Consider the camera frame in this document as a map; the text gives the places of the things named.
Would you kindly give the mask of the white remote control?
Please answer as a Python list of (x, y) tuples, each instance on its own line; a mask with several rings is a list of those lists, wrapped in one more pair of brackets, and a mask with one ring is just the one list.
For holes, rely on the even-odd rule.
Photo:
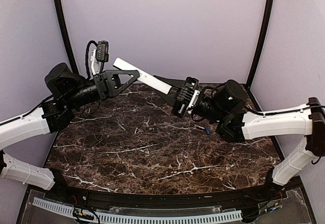
[(163, 94), (168, 94), (170, 92), (170, 89), (172, 88), (169, 84), (155, 78), (153, 75), (145, 72), (144, 70), (132, 65), (131, 63), (121, 59), (116, 58), (113, 67), (123, 70), (123, 71), (138, 71), (139, 72), (139, 78), (138, 80), (151, 88), (162, 92)]

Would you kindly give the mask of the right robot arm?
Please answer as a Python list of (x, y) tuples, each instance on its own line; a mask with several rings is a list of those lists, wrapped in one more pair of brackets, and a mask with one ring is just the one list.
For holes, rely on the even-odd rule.
[(292, 177), (309, 163), (324, 157), (324, 105), (311, 97), (308, 103), (278, 111), (258, 112), (246, 106), (248, 94), (235, 80), (216, 86), (198, 88), (198, 80), (156, 79), (177, 89), (174, 96), (158, 89), (156, 92), (172, 106), (178, 117), (188, 112), (199, 121), (216, 123), (216, 132), (226, 142), (243, 142), (255, 138), (279, 135), (302, 135), (297, 147), (267, 175), (259, 196), (271, 200)]

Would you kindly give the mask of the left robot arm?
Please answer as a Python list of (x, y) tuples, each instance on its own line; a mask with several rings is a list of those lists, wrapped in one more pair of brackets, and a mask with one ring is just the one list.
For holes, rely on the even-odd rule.
[(40, 168), (20, 161), (4, 152), (15, 143), (66, 128), (79, 110), (89, 103), (114, 98), (140, 76), (137, 70), (105, 70), (93, 79), (73, 73), (66, 63), (56, 65), (45, 77), (51, 95), (30, 111), (1, 122), (1, 178), (50, 190), (61, 202), (72, 197), (57, 170)]

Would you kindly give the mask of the black front rail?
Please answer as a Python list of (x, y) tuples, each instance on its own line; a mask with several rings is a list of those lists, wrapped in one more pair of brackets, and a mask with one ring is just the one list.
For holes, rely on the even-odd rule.
[(24, 195), (26, 203), (33, 195), (45, 197), (50, 200), (74, 204), (89, 209), (109, 210), (112, 207), (130, 208), (194, 208), (221, 206), (228, 208), (257, 208), (260, 203), (281, 199), (286, 201), (298, 201), (301, 206), (307, 207), (309, 200), (305, 188), (299, 176), (294, 177), (281, 193), (273, 193), (262, 196), (264, 187), (255, 186), (237, 190), (227, 190), (214, 193), (185, 194), (185, 195), (136, 195), (117, 194), (99, 190), (86, 190), (64, 186), (60, 191), (45, 191), (37, 187), (28, 187)]

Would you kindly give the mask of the left black frame post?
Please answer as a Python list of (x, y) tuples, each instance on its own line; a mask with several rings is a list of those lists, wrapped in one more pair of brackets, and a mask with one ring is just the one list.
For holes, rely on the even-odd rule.
[(79, 70), (78, 70), (76, 60), (75, 60), (71, 40), (69, 37), (68, 27), (67, 27), (64, 10), (63, 10), (63, 5), (62, 5), (62, 0), (54, 0), (54, 6), (55, 6), (57, 21), (59, 24), (59, 29), (60, 29), (63, 45), (64, 45), (64, 48), (65, 48), (65, 51), (67, 54), (67, 58), (68, 58), (70, 67), (71, 67), (73, 73), (79, 74)]

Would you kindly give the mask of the black frame post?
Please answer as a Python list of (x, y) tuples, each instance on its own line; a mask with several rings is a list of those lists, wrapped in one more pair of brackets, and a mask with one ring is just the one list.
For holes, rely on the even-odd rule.
[(271, 13), (272, 13), (272, 6), (273, 6), (273, 0), (266, 0), (263, 19), (262, 19), (262, 23), (261, 23), (259, 36), (258, 36), (258, 41), (256, 44), (254, 57), (253, 57), (252, 64), (251, 64), (251, 67), (249, 70), (249, 74), (248, 74), (248, 77), (247, 77), (247, 80), (245, 83), (247, 89), (251, 89), (256, 72), (257, 72), (258, 64), (259, 64), (259, 61), (260, 61), (260, 58), (262, 55), (265, 39), (267, 36), (268, 26), (269, 26), (269, 22), (270, 22)]
[(67, 27), (64, 10), (63, 10), (63, 5), (62, 5), (62, 0), (54, 0), (54, 6), (55, 6), (57, 21), (59, 24), (59, 29), (60, 29), (63, 45), (64, 45), (64, 48), (65, 48), (65, 51), (67, 54), (67, 58), (68, 58), (70, 67), (71, 67), (73, 73), (79, 74), (79, 70), (78, 70), (76, 60), (75, 60), (71, 40), (69, 37), (68, 27)]

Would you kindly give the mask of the right black frame post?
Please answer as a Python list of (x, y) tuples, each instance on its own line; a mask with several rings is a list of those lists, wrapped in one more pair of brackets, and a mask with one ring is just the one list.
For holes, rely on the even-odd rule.
[(251, 64), (251, 67), (249, 70), (249, 74), (248, 74), (248, 77), (247, 77), (247, 80), (245, 83), (247, 89), (251, 89), (256, 72), (257, 72), (258, 64), (259, 64), (259, 61), (260, 61), (260, 58), (262, 55), (265, 39), (267, 36), (268, 26), (269, 26), (269, 22), (270, 22), (271, 13), (272, 13), (272, 6), (273, 6), (273, 0), (266, 0), (263, 19), (262, 19), (262, 23), (261, 23), (259, 36), (258, 36), (258, 41), (256, 44), (254, 57), (253, 57), (252, 64)]

